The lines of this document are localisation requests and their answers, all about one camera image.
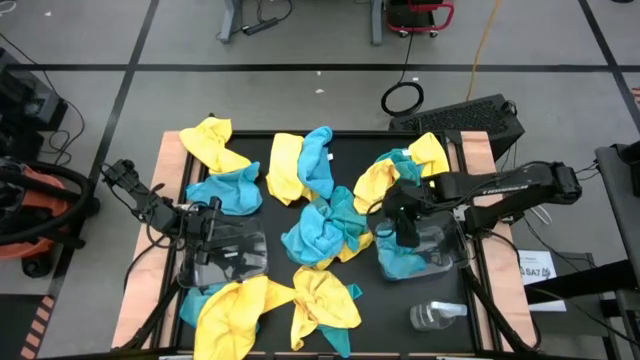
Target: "gray floor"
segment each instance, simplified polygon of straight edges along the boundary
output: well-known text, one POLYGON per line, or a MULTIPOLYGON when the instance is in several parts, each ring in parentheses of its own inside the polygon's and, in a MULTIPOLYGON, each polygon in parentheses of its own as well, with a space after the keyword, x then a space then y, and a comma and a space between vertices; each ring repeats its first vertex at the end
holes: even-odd
MULTIPOLYGON (((350 0, 293 1, 294 12, 282 24, 252 37, 238 34, 232 44, 223 46, 214 39, 222 22, 222 1, 161 0, 140 63, 403 62, 408 39, 385 30, 382 46, 369 44, 368 5, 350 0)), ((0 18, 0 31, 40 63, 126 64, 149 3, 20 1, 14 12, 0 18)), ((411 63, 472 62, 493 1, 455 3, 456 17, 449 29, 437 39, 414 39, 411 63)), ((578 1, 503 3, 482 64, 606 64, 578 1)), ((265 4, 265 12, 273 16, 286 11, 282 1, 265 4)), ((640 2, 618 5, 590 0, 589 4, 618 63, 639 65, 640 2)), ((254 3, 245 1, 245 23, 255 22, 254 11, 254 3)), ((71 168, 89 172, 123 75, 51 73, 58 91, 81 109, 88 122, 84 135, 71 148, 71 168)), ((397 71, 137 72, 106 160, 134 160, 141 179, 148 183, 162 132, 195 125, 209 112, 231 117, 236 129, 329 125, 341 130, 383 130, 389 117, 379 108, 379 98, 399 75, 397 71)), ((463 101, 469 82, 466 72, 406 75, 414 77, 426 89, 423 109, 463 101)), ((640 74, 625 74, 625 78, 630 87, 640 86, 640 74)), ((596 147, 638 139, 637 128, 609 73, 479 73, 474 96, 495 93, 517 103, 518 117, 527 131, 518 143, 518 164, 532 159, 561 160, 583 168, 593 160, 596 147)), ((411 102, 403 94, 392 101, 398 107, 411 102)), ((78 131, 77 120, 70 111, 63 128, 78 131)), ((534 226, 560 251, 591 252, 598 264, 623 259, 624 248, 600 178, 583 186, 584 196, 574 206, 546 206, 552 225, 544 226, 532 218, 534 226)), ((72 259, 40 356, 106 351, 111 344, 123 276, 139 224, 103 186, 98 187, 97 196, 103 202, 102 211, 83 229, 87 246, 72 259)), ((521 224, 513 231, 518 247, 542 249, 521 224)), ((2 274, 19 273, 15 263, 0 264, 2 274)), ((44 293, 48 282, 3 276, 0 293, 44 293)), ((569 355, 602 354, 602 346, 593 339, 546 334, 543 348, 552 354, 560 354, 563 348, 569 355)))

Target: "orange vacuum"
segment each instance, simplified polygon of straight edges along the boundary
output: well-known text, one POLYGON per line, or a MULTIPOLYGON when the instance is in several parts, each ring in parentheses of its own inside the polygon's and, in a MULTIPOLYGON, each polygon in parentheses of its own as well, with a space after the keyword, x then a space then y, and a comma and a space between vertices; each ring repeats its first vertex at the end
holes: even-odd
POLYGON ((70 235, 74 223, 100 208, 85 176, 56 165, 0 158, 0 259, 22 259, 30 277, 51 271, 55 243, 80 249, 85 242, 70 235), (75 183, 69 191, 61 179, 75 183))

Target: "black floor stripe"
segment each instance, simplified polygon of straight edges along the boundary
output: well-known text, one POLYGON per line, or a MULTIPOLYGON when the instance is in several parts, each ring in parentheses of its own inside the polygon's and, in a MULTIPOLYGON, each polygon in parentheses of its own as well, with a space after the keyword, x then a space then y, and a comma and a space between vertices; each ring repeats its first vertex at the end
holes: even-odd
MULTIPOLYGON (((113 108, 111 110, 111 115, 109 116, 109 121, 107 122, 107 126, 102 136, 102 140, 100 141, 100 146, 98 147, 98 151, 96 153, 96 157, 93 162, 93 166, 91 168, 90 178, 94 181, 98 179, 99 175, 99 167, 98 165, 104 162, 106 158, 107 151, 109 150, 109 145, 111 144, 111 139, 113 137, 113 133, 115 132, 115 127, 120 118, 120 113, 122 112, 122 108, 124 106, 124 102, 127 98, 127 94, 129 92, 129 87, 131 86, 131 81, 133 79, 133 74, 135 73, 135 65, 140 60, 140 55, 142 54, 142 48, 144 47, 144 43, 147 39, 147 35, 149 34, 149 29, 151 28, 151 22, 153 21, 153 17, 155 16, 156 9, 158 8, 159 0, 151 0, 149 4, 149 8, 147 10, 147 15, 145 16, 144 22, 142 23, 142 28, 140 29, 140 34, 138 35, 138 40, 134 47, 133 53, 131 54, 131 59, 129 60, 129 65, 127 65, 127 72, 124 75, 122 80, 122 84, 120 85, 120 90, 118 91, 118 95, 113 104, 113 108)), ((71 264, 71 258, 73 257, 74 249, 69 247, 64 247, 62 249, 62 253, 60 254, 60 258, 58 260, 58 264, 53 273, 53 278, 51 280, 51 284, 49 285, 49 295, 58 299, 60 290, 62 289, 62 285, 64 284, 64 280, 67 275, 67 271, 69 270, 69 265, 71 264)))
MULTIPOLYGON (((16 64, 23 71, 128 71, 130 64, 16 64)), ((157 72, 257 72, 257 71, 402 71, 403 64, 134 64, 134 71, 157 72)), ((471 64, 408 64, 408 71, 469 72, 471 64)), ((640 72, 640 65, 621 66, 624 72, 640 72)), ((593 73, 610 72, 610 65, 479 65, 478 72, 593 73)))
POLYGON ((140 29, 138 40, 136 41, 136 45, 133 48, 133 53, 131 54, 129 64, 127 65, 127 70, 124 74, 124 78, 122 79, 120 90, 118 90, 118 95, 116 95, 113 108, 111 109, 111 114, 109 115, 109 120, 107 121, 107 125, 105 126, 104 132, 102 133, 100 146, 98 146, 96 157, 93 161, 93 165, 91 166, 91 173, 89 175, 89 178, 93 180, 97 180, 99 178, 100 164, 103 163, 107 158, 109 146, 111 145, 111 141, 113 140, 113 134, 116 131, 116 126, 118 126, 122 108, 124 107, 127 95, 129 94, 129 89, 131 88, 131 82, 133 81, 133 76, 135 74, 135 67, 140 61, 142 49, 144 48, 144 43, 147 41, 147 36, 149 35, 149 30, 151 29, 151 24, 153 23, 153 17, 155 16, 156 10, 158 9, 159 1, 160 0, 151 0, 149 8, 147 9, 147 14, 144 17, 144 22, 142 23, 142 28, 140 29))
POLYGON ((629 110, 629 114, 631 114, 631 118, 635 123, 636 127, 640 131, 640 109, 638 109, 638 105, 633 98, 633 94, 631 94, 631 89, 627 85, 627 81, 622 74, 622 71, 625 67, 621 67, 618 65, 615 57, 613 56, 613 52, 607 44, 607 40, 604 38, 604 34, 600 29, 600 25, 598 25, 598 21, 596 20, 591 7, 587 0, 578 0, 580 3, 580 7, 584 12, 584 16, 587 18, 587 22, 589 23, 589 27, 591 27, 591 31, 593 32, 593 36, 595 36, 596 41, 598 42, 598 46, 602 51, 602 55, 604 56, 607 64, 611 67, 611 73, 613 75, 613 79, 618 86, 618 90, 620 91, 620 95, 622 95, 622 99, 624 100, 625 105, 627 106, 627 110, 629 110))

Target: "black mat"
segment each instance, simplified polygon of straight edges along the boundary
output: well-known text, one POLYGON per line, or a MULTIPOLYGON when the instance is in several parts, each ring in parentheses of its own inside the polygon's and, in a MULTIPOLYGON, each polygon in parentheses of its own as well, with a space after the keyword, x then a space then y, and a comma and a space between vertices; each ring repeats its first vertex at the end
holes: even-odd
POLYGON ((0 295, 0 349, 3 359, 22 358, 31 323, 44 295, 0 295))
MULTIPOLYGON (((352 190, 356 181, 375 159, 392 148, 406 148, 416 139, 411 134, 336 133, 330 144, 331 171, 336 185, 352 190)), ((262 219, 266 233, 269 256, 270 279, 293 286, 293 274, 300 265, 289 260, 280 235, 287 232, 300 219, 306 200, 285 207, 269 195, 265 175, 269 169, 269 157, 273 133, 248 135, 235 133, 228 148, 259 161, 260 176, 256 183, 264 203, 254 214, 262 219)), ((328 268, 343 284, 358 284, 362 297, 355 301, 362 324, 349 330, 352 352, 473 352, 472 329, 469 319, 458 319, 452 326, 441 331, 417 332, 409 321, 409 308, 429 299, 456 303, 467 303, 462 278, 458 271, 450 271, 435 278, 417 278, 392 283, 382 276, 377 261, 375 244, 351 261, 334 262, 328 268)), ((291 351, 290 331, 293 303, 270 311, 260 318, 260 331, 254 351, 291 351)), ((181 324, 178 334, 180 348, 193 348, 195 330, 181 324)), ((302 352, 334 352, 319 331, 304 338, 302 352)))

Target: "caster wheel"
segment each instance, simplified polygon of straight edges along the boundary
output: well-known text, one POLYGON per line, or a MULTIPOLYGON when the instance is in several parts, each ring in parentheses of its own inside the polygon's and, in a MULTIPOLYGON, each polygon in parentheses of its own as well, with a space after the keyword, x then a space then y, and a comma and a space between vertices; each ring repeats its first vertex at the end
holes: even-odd
POLYGON ((49 253, 22 259, 22 272, 30 278, 46 276, 51 272, 51 267, 49 253))
POLYGON ((98 200, 98 198, 93 198, 89 200, 89 204, 87 205, 87 217, 94 216, 99 211, 100 211, 100 200, 98 200))

